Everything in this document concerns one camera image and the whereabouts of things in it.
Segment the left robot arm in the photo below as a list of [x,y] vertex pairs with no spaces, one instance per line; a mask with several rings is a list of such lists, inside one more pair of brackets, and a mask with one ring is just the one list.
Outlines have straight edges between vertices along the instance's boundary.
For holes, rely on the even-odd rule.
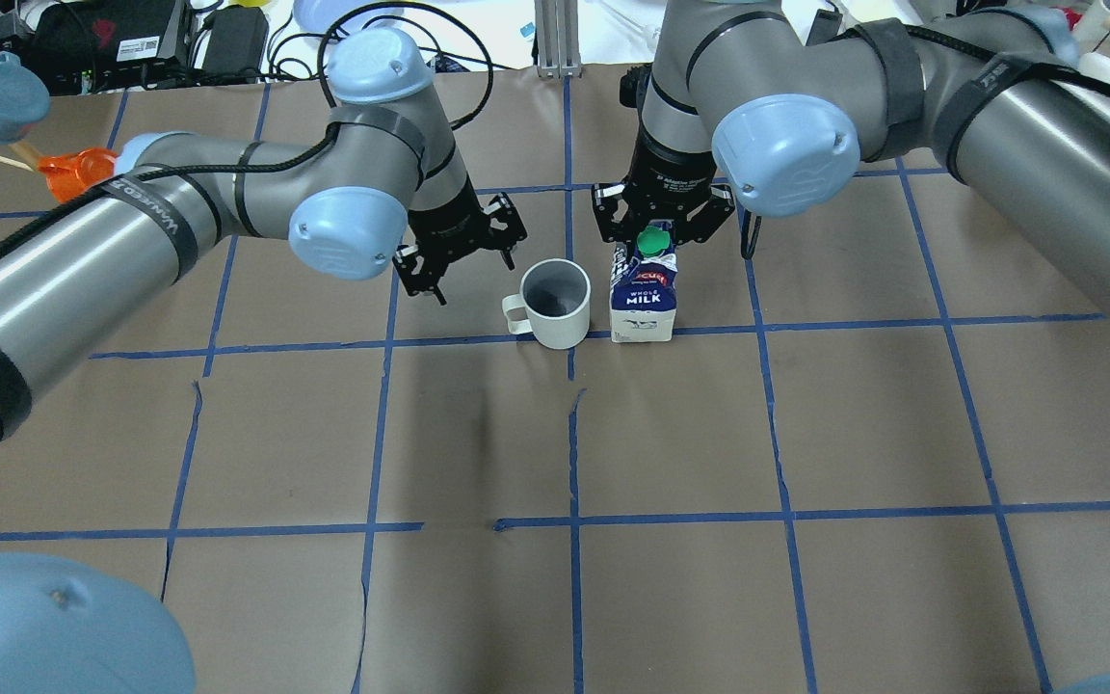
[[[435,72],[389,26],[320,44],[316,145],[185,131],[132,138],[112,175],[0,242],[0,444],[46,392],[228,234],[282,240],[339,280],[395,269],[438,294],[477,251],[527,237],[507,195],[481,205]],[[0,552],[0,693],[193,693],[184,633],[131,581]]]

